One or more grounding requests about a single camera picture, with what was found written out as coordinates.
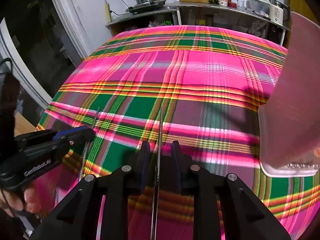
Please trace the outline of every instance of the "pot handle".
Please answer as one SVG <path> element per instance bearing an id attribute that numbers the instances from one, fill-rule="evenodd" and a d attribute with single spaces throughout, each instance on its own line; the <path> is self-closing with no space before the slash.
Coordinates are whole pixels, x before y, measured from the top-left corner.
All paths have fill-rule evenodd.
<path id="1" fill-rule="evenodd" d="M 287 6 L 287 5 L 283 5 L 284 8 L 287 10 L 287 18 L 286 19 L 283 19 L 284 21 L 288 21 L 290 19 L 290 7 Z"/>

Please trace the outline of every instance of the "plaid fabric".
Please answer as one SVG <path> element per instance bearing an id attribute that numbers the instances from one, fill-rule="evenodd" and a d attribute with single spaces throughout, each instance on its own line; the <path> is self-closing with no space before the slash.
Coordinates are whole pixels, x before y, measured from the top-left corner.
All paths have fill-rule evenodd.
<path id="1" fill-rule="evenodd" d="M 162 151 L 178 140 L 182 151 L 210 172 L 237 174 L 297 239 L 319 208 L 319 173 L 269 178 L 259 167 L 257 110 L 272 93 L 286 52 L 273 42 L 212 27 L 123 32 L 71 74 L 38 129 L 91 125 L 100 108 L 85 174 L 107 175 L 144 140 L 156 151 L 163 105 Z M 81 149 L 71 149 L 65 158 L 74 174 L 78 153 Z M 60 199 L 71 184 L 61 191 L 61 179 L 56 180 L 51 188 Z M 129 198 L 130 239 L 149 238 L 151 205 L 150 188 Z M 192 222 L 193 198 L 160 193 L 158 239 L 191 240 Z"/>

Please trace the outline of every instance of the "white electric kettle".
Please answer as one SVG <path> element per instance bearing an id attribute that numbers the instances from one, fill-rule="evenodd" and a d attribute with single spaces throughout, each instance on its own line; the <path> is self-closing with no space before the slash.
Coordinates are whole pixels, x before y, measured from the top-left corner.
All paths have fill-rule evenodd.
<path id="1" fill-rule="evenodd" d="M 289 21 L 290 8 L 287 5 L 280 3 L 277 0 L 269 0 L 269 2 L 270 2 L 269 17 L 271 21 L 281 25 L 283 24 L 284 21 Z"/>

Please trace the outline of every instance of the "scissor blade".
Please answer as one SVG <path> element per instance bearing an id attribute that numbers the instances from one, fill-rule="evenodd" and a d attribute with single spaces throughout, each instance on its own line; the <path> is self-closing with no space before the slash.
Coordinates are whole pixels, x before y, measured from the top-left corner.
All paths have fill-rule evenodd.
<path id="1" fill-rule="evenodd" d="M 162 145 L 162 125 L 163 125 L 163 109 L 160 108 L 160 122 L 159 122 L 159 135 L 158 135 L 158 151 L 157 151 L 157 164 L 155 169 L 155 185 L 153 189 L 152 201 L 152 218 L 151 218 L 151 240 L 156 239 L 157 228 L 157 214 L 158 214 L 158 199 L 159 199 L 159 181 L 160 181 L 160 157 Z"/>
<path id="2" fill-rule="evenodd" d="M 91 125 L 91 129 L 93 129 L 95 124 L 96 124 L 96 120 L 97 120 L 97 117 L 98 117 L 98 114 L 99 114 L 99 110 L 100 110 L 100 107 L 98 107 L 97 112 L 96 112 L 96 114 L 94 116 L 94 119 L 93 119 L 93 122 L 92 122 L 92 125 Z M 89 152 L 90 146 L 91 146 L 91 143 L 89 143 L 89 142 L 85 143 L 85 145 L 84 145 L 84 149 L 83 149 L 83 153 L 82 153 L 82 164 L 81 164 L 81 168 L 80 168 L 78 181 L 81 181 L 81 179 L 82 179 L 83 169 L 84 169 L 84 165 L 85 165 L 85 159 L 86 159 L 87 154 Z"/>

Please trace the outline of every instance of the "stainless steel counter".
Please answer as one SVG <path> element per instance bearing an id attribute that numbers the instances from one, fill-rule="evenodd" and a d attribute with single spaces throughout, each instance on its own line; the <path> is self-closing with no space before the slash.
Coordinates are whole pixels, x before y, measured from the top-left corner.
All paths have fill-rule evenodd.
<path id="1" fill-rule="evenodd" d="M 148 15 L 155 15 L 155 14 L 160 14 L 160 13 L 170 13 L 170 12 L 176 12 L 177 11 L 176 8 L 167 9 L 166 8 L 167 6 L 168 5 L 166 5 L 163 9 L 150 11 L 150 12 L 145 12 L 145 13 L 139 13 L 139 14 L 126 13 L 126 14 L 123 14 L 123 15 L 117 17 L 116 19 L 114 19 L 113 21 L 107 23 L 106 27 L 108 27 L 110 25 L 113 25 L 113 24 L 116 24 L 116 23 L 128 21 L 128 20 L 131 20 L 131 19 L 136 19 L 136 18 L 148 16 Z"/>
<path id="2" fill-rule="evenodd" d="M 221 9 L 221 10 L 227 10 L 227 11 L 234 11 L 237 13 L 242 13 L 242 14 L 246 14 L 246 15 L 258 18 L 263 21 L 267 21 L 267 22 L 272 23 L 276 26 L 279 26 L 283 30 L 290 31 L 290 29 L 287 28 L 286 26 L 283 26 L 283 25 L 277 24 L 275 22 L 272 22 L 270 20 L 267 20 L 267 19 L 255 14 L 255 13 L 248 12 L 247 10 L 244 10 L 244 9 L 232 8 L 232 7 L 227 7 L 227 6 L 222 6 L 222 5 L 218 5 L 218 4 L 212 4 L 212 3 L 198 3 L 198 2 L 174 2 L 174 3 L 168 4 L 167 6 L 177 7 L 177 8 L 180 8 L 180 7 L 202 7 L 203 8 L 203 7 L 205 7 L 205 8 L 214 8 L 214 9 Z"/>

